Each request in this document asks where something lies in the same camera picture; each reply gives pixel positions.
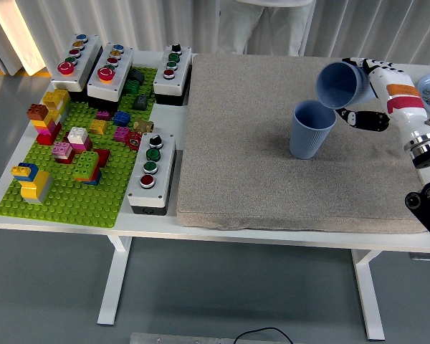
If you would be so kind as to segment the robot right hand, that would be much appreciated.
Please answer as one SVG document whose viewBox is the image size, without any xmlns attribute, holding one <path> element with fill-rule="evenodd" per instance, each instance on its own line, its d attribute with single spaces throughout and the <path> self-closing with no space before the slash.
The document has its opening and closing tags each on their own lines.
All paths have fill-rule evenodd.
<svg viewBox="0 0 430 344">
<path fill-rule="evenodd" d="M 344 58 L 344 62 L 359 67 L 368 77 L 371 89 L 387 116 L 400 131 L 403 148 L 430 146 L 430 125 L 421 95 L 412 79 L 391 62 L 366 58 Z"/>
</svg>

